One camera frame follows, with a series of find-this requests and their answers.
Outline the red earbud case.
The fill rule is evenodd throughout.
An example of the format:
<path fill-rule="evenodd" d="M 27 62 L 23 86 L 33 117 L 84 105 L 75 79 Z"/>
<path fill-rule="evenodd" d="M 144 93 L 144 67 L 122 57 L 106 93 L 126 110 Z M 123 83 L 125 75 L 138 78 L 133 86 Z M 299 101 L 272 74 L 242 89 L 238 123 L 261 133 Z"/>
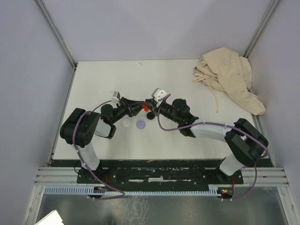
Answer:
<path fill-rule="evenodd" d="M 150 110 L 147 105 L 143 105 L 142 108 L 145 112 L 148 112 Z"/>

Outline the black earbud case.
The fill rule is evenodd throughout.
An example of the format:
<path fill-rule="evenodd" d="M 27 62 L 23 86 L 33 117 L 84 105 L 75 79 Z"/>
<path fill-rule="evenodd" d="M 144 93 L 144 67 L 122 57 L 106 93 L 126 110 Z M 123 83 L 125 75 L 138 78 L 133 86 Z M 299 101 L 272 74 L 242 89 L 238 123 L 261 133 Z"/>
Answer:
<path fill-rule="evenodd" d="M 148 113 L 146 114 L 146 117 L 147 117 L 147 119 L 149 119 L 149 120 L 153 120 L 153 119 L 155 118 L 155 114 L 152 113 L 152 112 L 148 112 Z"/>

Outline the white earbud case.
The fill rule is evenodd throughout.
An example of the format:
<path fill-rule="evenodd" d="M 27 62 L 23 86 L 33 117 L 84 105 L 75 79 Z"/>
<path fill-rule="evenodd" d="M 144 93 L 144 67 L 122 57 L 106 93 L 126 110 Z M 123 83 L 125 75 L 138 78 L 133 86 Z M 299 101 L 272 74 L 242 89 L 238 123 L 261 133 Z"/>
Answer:
<path fill-rule="evenodd" d="M 127 128 L 127 127 L 130 126 L 131 121 L 129 119 L 123 119 L 121 124 L 122 124 L 123 127 Z"/>

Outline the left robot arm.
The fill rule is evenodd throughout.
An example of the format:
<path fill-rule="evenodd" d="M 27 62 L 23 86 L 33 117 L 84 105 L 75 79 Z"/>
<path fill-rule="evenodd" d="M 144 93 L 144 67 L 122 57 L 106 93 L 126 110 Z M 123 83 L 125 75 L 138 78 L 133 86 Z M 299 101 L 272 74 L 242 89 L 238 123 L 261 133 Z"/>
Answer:
<path fill-rule="evenodd" d="M 123 117 L 134 117 L 142 109 L 144 102 L 129 100 L 121 97 L 113 107 L 106 101 L 92 111 L 75 108 L 60 128 L 60 137 L 75 149 L 80 158 L 82 167 L 88 170 L 88 178 L 94 182 L 100 182 L 104 172 L 99 168 L 100 159 L 92 145 L 93 136 L 112 139 L 117 121 Z"/>

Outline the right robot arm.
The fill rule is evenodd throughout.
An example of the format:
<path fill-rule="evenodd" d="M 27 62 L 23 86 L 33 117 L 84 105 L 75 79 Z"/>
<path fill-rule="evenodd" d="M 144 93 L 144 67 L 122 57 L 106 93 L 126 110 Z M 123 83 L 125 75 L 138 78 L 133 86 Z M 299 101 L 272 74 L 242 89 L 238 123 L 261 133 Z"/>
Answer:
<path fill-rule="evenodd" d="M 268 140 L 246 119 L 240 118 L 233 124 L 202 120 L 190 113 L 184 99 L 178 98 L 172 104 L 166 99 L 146 99 L 146 106 L 157 116 L 164 116 L 175 122 L 176 130 L 193 138 L 209 138 L 225 142 L 231 155 L 224 158 L 215 171 L 215 178 L 226 183 L 232 175 L 244 168 L 255 167 L 258 160 L 268 155 Z"/>

